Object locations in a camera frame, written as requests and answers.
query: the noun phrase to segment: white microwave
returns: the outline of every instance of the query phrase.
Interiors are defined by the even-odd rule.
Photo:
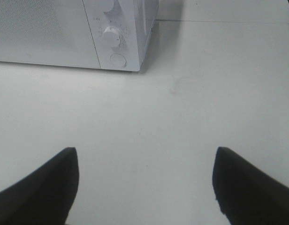
[[[158,0],[0,0],[0,61],[139,71]]]

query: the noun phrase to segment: microwave door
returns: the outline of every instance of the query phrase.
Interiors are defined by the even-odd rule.
[[[100,68],[82,0],[0,0],[0,61]]]

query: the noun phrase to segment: white table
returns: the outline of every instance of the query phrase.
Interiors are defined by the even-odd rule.
[[[71,225],[229,225],[218,146],[289,186],[289,25],[160,21],[140,73],[0,63],[0,190],[67,146]]]
[[[287,0],[159,0],[161,20],[289,23]]]

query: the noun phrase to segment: microwave dial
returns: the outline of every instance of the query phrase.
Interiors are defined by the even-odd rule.
[[[99,0],[99,8],[104,12],[110,12],[114,8],[115,0]]]
[[[113,26],[103,31],[103,39],[110,47],[118,47],[122,41],[122,32]]]

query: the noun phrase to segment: microwave button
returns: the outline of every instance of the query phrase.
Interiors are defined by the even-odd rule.
[[[103,39],[110,47],[118,47],[121,43],[121,34],[116,27],[107,27],[103,32]]]
[[[119,67],[119,68],[124,68],[127,65],[126,58],[123,55],[118,54],[118,53],[113,54],[110,57],[110,61],[114,66]]]

